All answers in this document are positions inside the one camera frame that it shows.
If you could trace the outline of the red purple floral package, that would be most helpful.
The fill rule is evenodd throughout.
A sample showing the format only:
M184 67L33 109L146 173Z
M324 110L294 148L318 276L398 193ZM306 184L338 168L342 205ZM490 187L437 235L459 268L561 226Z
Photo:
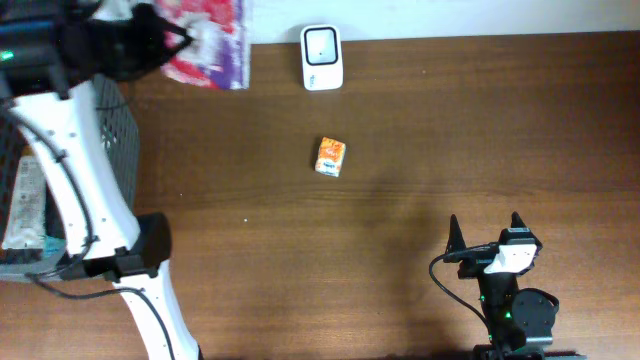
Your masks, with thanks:
M250 84L249 0L157 0L158 13L187 30L192 43L161 67L166 77L220 90Z

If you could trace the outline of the white tube with brown cap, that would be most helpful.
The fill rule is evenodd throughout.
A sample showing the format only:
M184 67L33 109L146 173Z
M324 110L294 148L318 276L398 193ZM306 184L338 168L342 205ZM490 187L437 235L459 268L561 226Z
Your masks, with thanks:
M45 244L46 178L34 155L18 164L3 250L43 249Z

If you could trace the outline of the orange tissue pack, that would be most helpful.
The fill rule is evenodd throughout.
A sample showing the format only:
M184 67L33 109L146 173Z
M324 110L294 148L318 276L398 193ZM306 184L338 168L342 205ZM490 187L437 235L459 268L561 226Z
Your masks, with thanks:
M327 176L339 177L346 150L345 143L323 137L318 148L314 170Z

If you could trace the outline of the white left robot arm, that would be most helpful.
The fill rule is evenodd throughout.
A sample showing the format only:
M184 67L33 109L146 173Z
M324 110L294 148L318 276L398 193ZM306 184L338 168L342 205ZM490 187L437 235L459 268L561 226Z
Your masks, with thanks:
M1 5L1 217L16 198L18 153L43 172L65 244L52 254L1 254L5 282L52 291L101 277L123 297L152 359L198 359L170 277L171 230L162 213L137 216L139 137L118 90L168 63L192 32L150 1L5 1Z

